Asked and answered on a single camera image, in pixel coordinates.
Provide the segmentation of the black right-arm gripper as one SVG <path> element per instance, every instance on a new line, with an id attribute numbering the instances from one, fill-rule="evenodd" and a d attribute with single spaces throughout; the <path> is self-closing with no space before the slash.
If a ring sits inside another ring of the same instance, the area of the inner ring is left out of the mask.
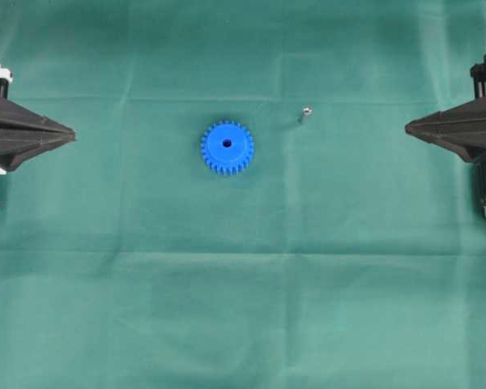
<path id="1" fill-rule="evenodd" d="M 476 163 L 480 184 L 480 202 L 486 219 L 486 146 L 460 143 L 456 140 L 439 138 L 419 131 L 439 126 L 480 125 L 486 123 L 486 54 L 484 62 L 474 65 L 471 70 L 474 81 L 475 100 L 446 111 L 438 111 L 426 117 L 413 120 L 405 125 L 405 132 L 426 143 L 434 144 L 457 154 L 466 163 Z"/>

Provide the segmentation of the left-arm gripper white black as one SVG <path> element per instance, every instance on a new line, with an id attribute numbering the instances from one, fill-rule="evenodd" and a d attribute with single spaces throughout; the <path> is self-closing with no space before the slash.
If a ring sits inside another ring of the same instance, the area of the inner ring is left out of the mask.
<path id="1" fill-rule="evenodd" d="M 0 127 L 51 133 L 0 133 L 0 176 L 17 170 L 26 160 L 75 141 L 70 127 L 5 99 L 11 83 L 12 73 L 0 63 Z"/>

